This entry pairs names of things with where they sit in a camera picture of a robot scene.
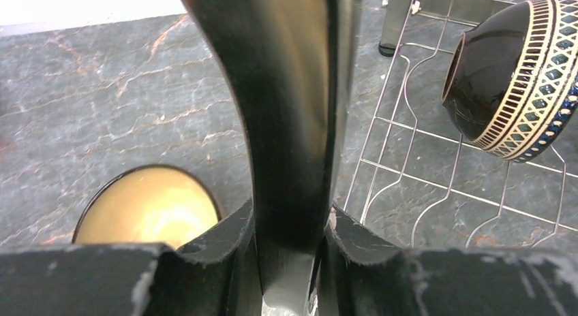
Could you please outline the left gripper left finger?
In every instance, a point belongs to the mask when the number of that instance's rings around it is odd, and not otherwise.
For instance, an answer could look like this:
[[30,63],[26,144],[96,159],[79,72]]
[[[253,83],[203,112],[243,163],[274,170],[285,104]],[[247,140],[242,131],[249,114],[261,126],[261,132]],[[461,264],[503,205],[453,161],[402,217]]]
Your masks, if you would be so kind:
[[246,202],[179,249],[67,244],[1,250],[2,315],[259,315]]

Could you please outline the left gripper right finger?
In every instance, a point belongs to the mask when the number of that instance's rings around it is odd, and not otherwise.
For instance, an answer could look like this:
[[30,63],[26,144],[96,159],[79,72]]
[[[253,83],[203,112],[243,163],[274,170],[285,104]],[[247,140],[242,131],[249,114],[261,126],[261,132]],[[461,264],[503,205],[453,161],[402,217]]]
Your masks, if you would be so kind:
[[577,259],[551,249],[397,247],[332,208],[321,315],[576,315]]

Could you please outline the brown beige bowl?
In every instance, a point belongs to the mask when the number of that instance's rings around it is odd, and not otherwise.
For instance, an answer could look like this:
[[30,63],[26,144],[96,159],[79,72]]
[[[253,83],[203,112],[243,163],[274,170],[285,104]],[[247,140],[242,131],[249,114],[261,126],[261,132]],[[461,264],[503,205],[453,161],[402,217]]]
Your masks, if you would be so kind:
[[178,249],[223,217],[218,199],[191,172],[169,164],[142,165],[95,193],[76,224],[72,243],[162,242]]

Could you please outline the steel dish rack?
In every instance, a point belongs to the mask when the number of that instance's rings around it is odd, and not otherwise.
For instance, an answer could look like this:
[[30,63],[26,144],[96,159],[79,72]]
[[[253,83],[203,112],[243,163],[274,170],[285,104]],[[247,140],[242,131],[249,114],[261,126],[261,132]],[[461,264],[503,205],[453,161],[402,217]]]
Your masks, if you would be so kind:
[[181,1],[242,120],[265,300],[303,313],[318,297],[363,0]]

